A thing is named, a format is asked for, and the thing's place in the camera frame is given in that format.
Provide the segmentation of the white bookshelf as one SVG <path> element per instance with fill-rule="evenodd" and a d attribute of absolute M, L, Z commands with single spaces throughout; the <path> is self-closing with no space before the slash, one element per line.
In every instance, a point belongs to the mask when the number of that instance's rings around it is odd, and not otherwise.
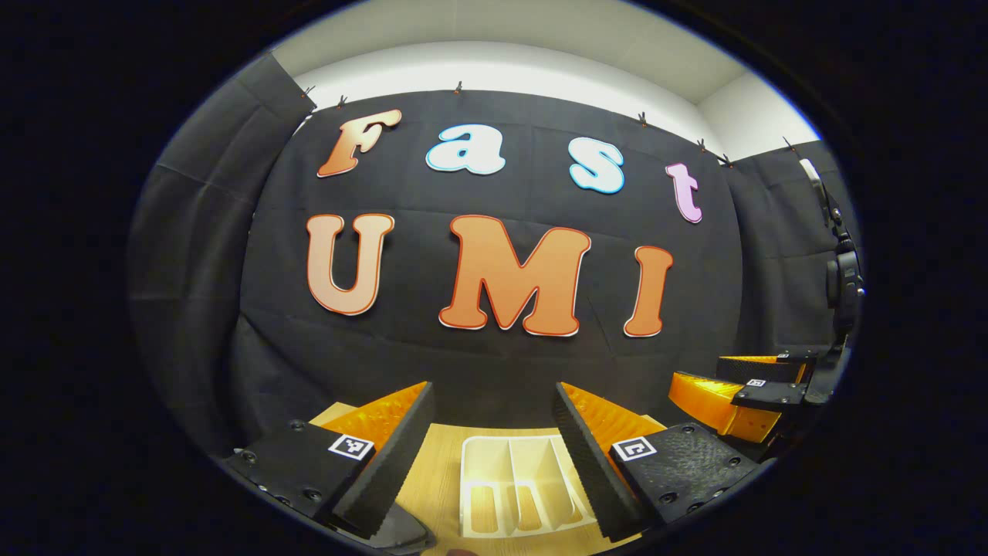
<path fill-rule="evenodd" d="M 459 534 L 510 538 L 596 522 L 563 440 L 473 436 L 460 458 Z"/>

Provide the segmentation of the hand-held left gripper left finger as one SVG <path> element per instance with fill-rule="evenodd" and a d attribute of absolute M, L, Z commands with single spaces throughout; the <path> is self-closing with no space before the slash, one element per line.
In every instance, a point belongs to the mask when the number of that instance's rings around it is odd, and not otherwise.
<path fill-rule="evenodd" d="M 293 420 L 223 464 L 311 521 L 369 538 L 395 503 L 434 415 L 433 385 L 420 382 L 324 425 Z"/>

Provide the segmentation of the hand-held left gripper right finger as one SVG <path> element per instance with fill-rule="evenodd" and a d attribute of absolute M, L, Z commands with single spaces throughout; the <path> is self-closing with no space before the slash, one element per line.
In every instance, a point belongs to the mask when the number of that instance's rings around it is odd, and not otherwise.
<path fill-rule="evenodd" d="M 698 423 L 663 427 L 582 388 L 555 390 L 555 423 L 609 541 L 678 531 L 766 472 Z"/>

